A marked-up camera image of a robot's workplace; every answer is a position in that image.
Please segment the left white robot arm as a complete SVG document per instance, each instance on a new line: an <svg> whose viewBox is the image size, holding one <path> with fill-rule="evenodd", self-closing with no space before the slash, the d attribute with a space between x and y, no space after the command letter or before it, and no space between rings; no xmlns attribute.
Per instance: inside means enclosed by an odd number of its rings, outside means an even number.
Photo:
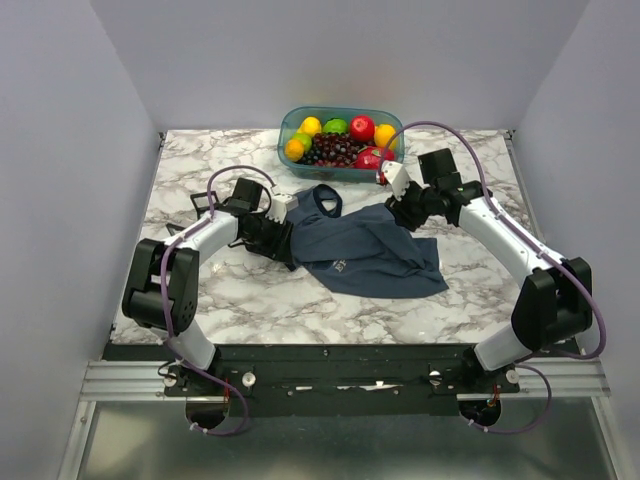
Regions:
<svg viewBox="0 0 640 480"><path fill-rule="evenodd" d="M219 250L236 246L291 265L293 224L287 214L297 204L293 195L241 178L229 198L216 201L189 227L136 245L122 312L191 365L187 382L197 393L214 393L222 380L220 368L212 364L216 346L195 321L201 265Z"/></svg>

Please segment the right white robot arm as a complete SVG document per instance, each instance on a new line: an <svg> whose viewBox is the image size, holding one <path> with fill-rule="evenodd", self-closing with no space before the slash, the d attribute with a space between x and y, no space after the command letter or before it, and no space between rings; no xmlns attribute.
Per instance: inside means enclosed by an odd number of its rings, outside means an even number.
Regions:
<svg viewBox="0 0 640 480"><path fill-rule="evenodd" d="M423 181L410 178L398 162L382 163L378 180L390 186L385 205L396 223L410 231L433 216L465 231L483 245L520 288L509 325L476 344L460 367L460 379L480 392L496 380L496 370L588 330L591 268L548 249L517 224L483 184L465 182L448 149L419 156Z"/></svg>

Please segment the blue printed tank top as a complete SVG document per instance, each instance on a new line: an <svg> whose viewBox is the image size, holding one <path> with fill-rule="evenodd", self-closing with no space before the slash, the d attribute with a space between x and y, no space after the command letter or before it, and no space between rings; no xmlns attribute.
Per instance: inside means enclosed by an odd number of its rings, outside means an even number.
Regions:
<svg viewBox="0 0 640 480"><path fill-rule="evenodd" d="M295 193L291 271L305 268L333 293L365 298L426 298L448 289L437 240L415 238L381 203L344 215L343 200L319 184Z"/></svg>

